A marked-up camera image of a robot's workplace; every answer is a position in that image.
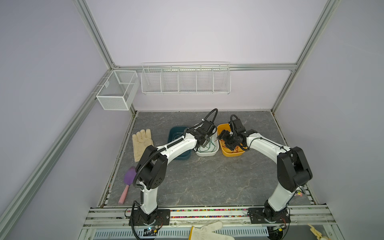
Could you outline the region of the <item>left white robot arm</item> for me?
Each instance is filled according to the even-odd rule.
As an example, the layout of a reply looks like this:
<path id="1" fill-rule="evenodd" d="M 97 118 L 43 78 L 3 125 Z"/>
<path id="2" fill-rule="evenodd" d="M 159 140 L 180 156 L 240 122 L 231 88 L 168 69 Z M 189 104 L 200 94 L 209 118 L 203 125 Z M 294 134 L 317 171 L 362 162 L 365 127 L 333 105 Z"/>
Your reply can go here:
<path id="1" fill-rule="evenodd" d="M 186 128 L 176 140 L 160 146 L 148 146 L 136 166 L 133 187 L 140 190 L 140 201 L 134 201 L 131 225 L 140 223 L 150 225 L 158 216 L 158 187 L 165 180 L 168 164 L 189 150 L 197 151 L 205 147 L 216 129 L 214 121 L 218 109 L 211 110 L 202 121 Z"/>

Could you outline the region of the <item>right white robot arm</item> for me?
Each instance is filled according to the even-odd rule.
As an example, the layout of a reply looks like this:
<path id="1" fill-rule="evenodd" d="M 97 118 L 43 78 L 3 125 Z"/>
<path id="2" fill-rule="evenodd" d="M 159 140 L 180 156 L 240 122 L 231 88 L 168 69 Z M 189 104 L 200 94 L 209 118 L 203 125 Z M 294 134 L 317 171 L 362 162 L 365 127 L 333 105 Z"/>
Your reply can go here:
<path id="1" fill-rule="evenodd" d="M 245 152 L 255 150 L 277 164 L 278 185 L 266 200 L 264 209 L 257 214 L 266 222 L 275 223 L 288 213 L 287 205 L 296 192 L 313 178 L 304 150 L 280 145 L 255 130 L 246 130 L 236 115 L 230 116 L 229 126 L 230 131 L 223 131 L 218 136 L 226 148 Z"/>

